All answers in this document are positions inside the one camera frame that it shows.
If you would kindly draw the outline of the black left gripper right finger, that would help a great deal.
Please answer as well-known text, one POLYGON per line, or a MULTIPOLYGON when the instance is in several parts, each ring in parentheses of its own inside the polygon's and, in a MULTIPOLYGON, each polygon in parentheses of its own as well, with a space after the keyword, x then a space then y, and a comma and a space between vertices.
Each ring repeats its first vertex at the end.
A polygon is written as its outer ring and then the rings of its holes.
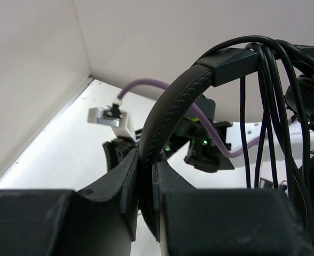
POLYGON ((197 189, 161 161, 152 167, 152 193, 163 255, 313 255, 281 191, 197 189))

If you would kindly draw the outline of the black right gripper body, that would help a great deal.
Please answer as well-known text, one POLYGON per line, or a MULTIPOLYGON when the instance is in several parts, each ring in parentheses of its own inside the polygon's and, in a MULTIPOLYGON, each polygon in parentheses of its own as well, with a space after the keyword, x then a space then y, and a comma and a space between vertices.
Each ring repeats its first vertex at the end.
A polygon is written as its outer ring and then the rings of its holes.
POLYGON ((163 149, 165 157, 170 158, 186 143, 189 143, 189 148, 184 162, 195 169, 207 173, 234 169, 231 161, 221 153, 203 125, 184 117, 163 149))

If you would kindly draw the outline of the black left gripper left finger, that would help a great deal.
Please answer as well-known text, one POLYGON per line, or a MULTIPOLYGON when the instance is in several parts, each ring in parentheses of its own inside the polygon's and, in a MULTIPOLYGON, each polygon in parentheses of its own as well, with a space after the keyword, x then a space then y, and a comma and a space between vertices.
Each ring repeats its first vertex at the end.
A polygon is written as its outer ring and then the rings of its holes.
POLYGON ((129 255, 138 197, 131 152, 79 190, 0 190, 0 255, 129 255))

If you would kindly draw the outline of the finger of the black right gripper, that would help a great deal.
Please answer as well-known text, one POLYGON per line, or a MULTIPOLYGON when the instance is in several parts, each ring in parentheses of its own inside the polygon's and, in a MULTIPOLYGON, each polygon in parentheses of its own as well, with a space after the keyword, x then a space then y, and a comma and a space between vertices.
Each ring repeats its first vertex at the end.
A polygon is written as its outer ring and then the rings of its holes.
POLYGON ((138 147, 138 142, 131 139, 115 138, 103 143, 105 152, 107 172, 121 164, 127 155, 138 147))

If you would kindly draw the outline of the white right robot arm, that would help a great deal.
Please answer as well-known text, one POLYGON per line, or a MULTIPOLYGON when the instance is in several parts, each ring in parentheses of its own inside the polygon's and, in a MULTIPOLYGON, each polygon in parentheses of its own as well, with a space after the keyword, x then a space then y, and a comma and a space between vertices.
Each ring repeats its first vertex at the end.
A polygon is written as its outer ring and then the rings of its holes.
MULTIPOLYGON (((200 96, 195 103, 203 111, 205 116, 209 118, 209 121, 213 121, 210 118, 214 117, 215 113, 214 100, 200 96)), ((213 123, 213 128, 219 136, 219 141, 225 145, 227 151, 237 151, 239 153, 237 157, 229 159, 219 150, 216 142, 207 134, 206 129, 200 121, 192 121, 190 119, 191 115, 193 113, 189 110, 186 117, 182 119, 176 131, 166 143, 163 149, 166 159, 169 159, 189 142, 189 149, 184 162, 192 165, 197 170, 214 173, 218 170, 233 170, 236 167, 244 166, 239 123, 230 123, 227 121, 213 123)), ((300 141, 302 141, 300 124, 298 121, 290 120, 289 122, 291 142, 297 150, 295 156, 299 159, 299 145, 300 141)), ((123 161, 131 149, 137 147, 141 132, 141 129, 135 131, 134 138, 116 135, 116 139, 103 144, 108 171, 123 161)), ((250 151, 252 148, 250 153, 253 153, 255 156, 257 154, 257 146, 259 145, 260 132, 261 123, 246 124, 247 149, 250 151)), ((310 131, 310 136, 311 149, 314 149, 313 131, 310 131)))

